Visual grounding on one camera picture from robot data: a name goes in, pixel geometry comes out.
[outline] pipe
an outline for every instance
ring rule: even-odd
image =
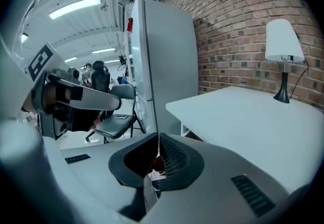
[[[110,10],[112,12],[112,17],[114,19],[115,22],[115,26],[117,26],[117,18],[116,18],[116,11],[115,11],[115,0],[110,0]],[[119,34],[118,32],[116,33],[117,35],[117,41],[118,41],[118,45],[120,46],[120,41],[119,41]]]
[[[105,17],[106,17],[106,20],[107,20],[107,24],[108,24],[108,27],[109,27],[109,30],[110,30],[110,33],[112,33],[112,31],[111,31],[111,25],[110,25],[110,21],[109,21],[109,18],[108,18],[108,16],[107,16],[107,8],[106,8],[106,6],[107,6],[107,3],[106,3],[106,0],[102,0],[102,3],[103,3],[103,6],[102,7],[104,7],[104,9],[103,9],[103,13],[105,14]]]

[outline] ceiling light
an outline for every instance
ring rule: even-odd
[[[92,7],[96,5],[100,5],[101,0],[82,0],[73,4],[70,4],[68,6],[65,6],[63,8],[60,8],[59,10],[56,10],[49,14],[49,17],[51,17],[52,20],[63,16],[67,13],[73,12],[75,10],[81,9],[81,8],[87,8],[87,7]]]
[[[119,60],[109,60],[109,61],[105,61],[105,63],[114,63],[114,62],[119,62]]]
[[[101,52],[115,52],[115,51],[116,51],[115,48],[111,48],[111,49],[95,51],[95,52],[92,52],[92,53],[95,54],[95,53],[101,53]]]
[[[23,34],[21,35],[21,43],[24,43],[24,41],[26,41],[27,39],[28,39],[28,34],[23,33]]]
[[[71,58],[71,59],[66,60],[65,62],[69,62],[69,61],[71,61],[71,60],[76,60],[76,59],[77,59],[76,57],[73,57],[73,58]]]

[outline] table lamp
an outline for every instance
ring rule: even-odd
[[[266,26],[267,42],[265,59],[269,61],[283,62],[283,73],[281,87],[273,97],[276,100],[289,103],[287,94],[288,73],[286,63],[301,63],[305,60],[298,37],[290,22],[285,19],[276,19],[269,22]]]

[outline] floor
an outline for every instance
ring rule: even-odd
[[[121,108],[118,111],[115,111],[114,114],[131,114],[132,113],[132,106],[130,102],[126,99],[122,99]],[[139,128],[138,122],[134,124],[135,128]],[[70,132],[68,131],[62,137],[57,140],[58,146],[61,150],[63,149],[72,149],[72,148],[81,148],[81,147],[88,147],[88,146],[96,146],[103,144],[103,136],[95,133],[92,135],[89,140],[91,143],[87,143],[85,138],[90,133],[84,131],[75,131]],[[134,129],[133,136],[140,135],[141,130]],[[131,130],[127,130],[123,136],[121,136],[117,140],[111,140],[110,142],[118,142],[120,140],[128,139],[131,137]]]

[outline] lamp cord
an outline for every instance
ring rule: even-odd
[[[304,70],[304,72],[300,75],[300,77],[298,78],[298,80],[297,80],[297,82],[296,82],[296,84],[295,84],[295,87],[294,87],[294,89],[293,89],[293,91],[292,91],[292,93],[291,93],[291,95],[290,95],[290,97],[289,97],[289,100],[291,99],[291,97],[293,96],[293,94],[294,94],[294,91],[295,91],[295,89],[296,89],[296,86],[297,86],[297,84],[298,84],[298,82],[299,82],[299,80],[301,79],[301,77],[305,74],[305,72],[309,69],[309,64],[308,64],[308,62],[307,62],[307,60],[305,59],[305,61],[306,61],[306,64],[307,64],[307,68]]]

